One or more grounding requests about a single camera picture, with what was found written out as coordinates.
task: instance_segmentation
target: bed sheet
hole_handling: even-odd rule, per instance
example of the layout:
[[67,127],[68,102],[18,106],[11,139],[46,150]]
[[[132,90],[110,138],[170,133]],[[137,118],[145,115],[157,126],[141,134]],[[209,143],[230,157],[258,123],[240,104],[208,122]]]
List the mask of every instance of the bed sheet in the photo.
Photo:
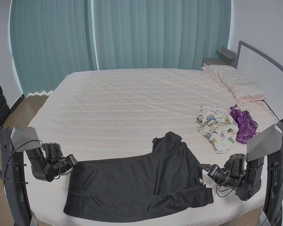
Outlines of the bed sheet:
[[[152,140],[168,131],[180,135],[200,163],[220,167],[234,153],[246,153],[246,145],[236,142],[226,154],[216,154],[214,146],[196,130],[201,105],[228,109],[236,99],[212,75],[182,69],[118,69],[75,72],[68,75],[49,96],[31,121],[39,139],[57,142],[64,156],[78,161],[123,158],[152,151]],[[261,132],[276,119],[264,101],[245,103]],[[24,157],[29,202],[37,218],[59,226],[111,226],[63,213],[69,175],[51,183],[33,178],[30,162]],[[215,183],[203,171],[207,187],[213,188],[214,203],[200,208],[124,225],[207,225],[216,226],[263,205],[266,190],[266,159],[260,191],[241,201],[232,192],[219,198]]]

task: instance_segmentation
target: wall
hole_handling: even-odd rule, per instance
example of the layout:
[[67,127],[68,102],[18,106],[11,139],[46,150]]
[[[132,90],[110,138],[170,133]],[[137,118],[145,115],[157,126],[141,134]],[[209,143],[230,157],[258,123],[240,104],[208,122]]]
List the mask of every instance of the wall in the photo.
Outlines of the wall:
[[240,40],[283,65],[283,1],[232,0],[228,48],[237,52]]
[[12,56],[10,10],[12,0],[0,0],[0,86],[9,108],[23,94]]

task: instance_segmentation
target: pillow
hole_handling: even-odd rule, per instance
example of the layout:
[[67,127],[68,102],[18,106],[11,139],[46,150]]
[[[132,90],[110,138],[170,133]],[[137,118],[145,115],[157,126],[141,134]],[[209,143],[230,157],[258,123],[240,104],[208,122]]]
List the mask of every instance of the pillow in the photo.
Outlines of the pillow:
[[264,92],[240,71],[228,65],[208,65],[202,67],[213,76],[217,77],[236,98],[238,105],[243,103],[264,100]]

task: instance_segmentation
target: robotic arm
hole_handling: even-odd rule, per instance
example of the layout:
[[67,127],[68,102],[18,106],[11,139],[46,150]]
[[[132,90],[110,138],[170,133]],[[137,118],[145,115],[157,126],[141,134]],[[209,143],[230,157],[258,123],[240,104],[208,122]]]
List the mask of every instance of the robotic arm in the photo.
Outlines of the robotic arm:
[[264,157],[267,155],[267,188],[263,211],[257,226],[276,226],[282,223],[283,199],[283,120],[271,125],[247,143],[246,156],[234,154],[224,164],[201,164],[208,176],[217,184],[235,190],[240,200],[249,200],[261,187]]
[[64,157],[57,143],[41,145],[32,127],[1,127],[0,144],[3,170],[0,171],[0,178],[3,179],[14,226],[38,226],[27,197],[23,152],[31,162],[33,176],[48,182],[59,179],[77,164],[77,160],[72,154]]

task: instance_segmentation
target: black furniture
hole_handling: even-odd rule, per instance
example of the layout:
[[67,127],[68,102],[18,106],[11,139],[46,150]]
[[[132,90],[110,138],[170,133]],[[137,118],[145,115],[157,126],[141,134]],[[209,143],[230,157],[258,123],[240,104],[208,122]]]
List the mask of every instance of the black furniture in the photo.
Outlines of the black furniture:
[[6,99],[3,96],[3,91],[0,87],[0,126],[4,124],[10,113],[11,111],[8,105],[6,104]]
[[230,66],[234,67],[235,59],[236,59],[236,53],[225,48],[224,46],[221,47],[220,51],[216,50],[216,52],[218,52],[220,54],[220,58],[215,59],[215,58],[206,58],[205,57],[203,59],[203,66],[216,64],[216,65],[230,65]]

